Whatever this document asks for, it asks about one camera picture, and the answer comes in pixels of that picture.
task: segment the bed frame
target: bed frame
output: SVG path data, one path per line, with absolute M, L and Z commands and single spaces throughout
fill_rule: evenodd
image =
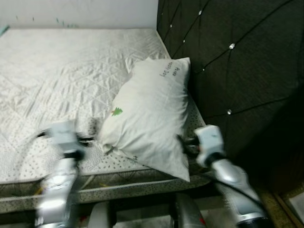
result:
M 303 13 L 303 0 L 159 1 L 170 56 L 190 57 L 203 119 L 249 173 L 269 171 L 303 139 Z

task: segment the pillow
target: pillow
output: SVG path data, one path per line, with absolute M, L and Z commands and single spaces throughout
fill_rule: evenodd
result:
M 176 137 L 183 135 L 187 119 L 189 73 L 189 58 L 135 63 L 101 128 L 102 151 L 190 181 L 188 159 Z

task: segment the tufted fabric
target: tufted fabric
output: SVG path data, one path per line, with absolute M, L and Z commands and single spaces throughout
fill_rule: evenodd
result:
M 266 167 L 302 139 L 303 12 L 303 0 L 159 1 L 170 56 L 190 57 L 190 93 L 243 166 Z

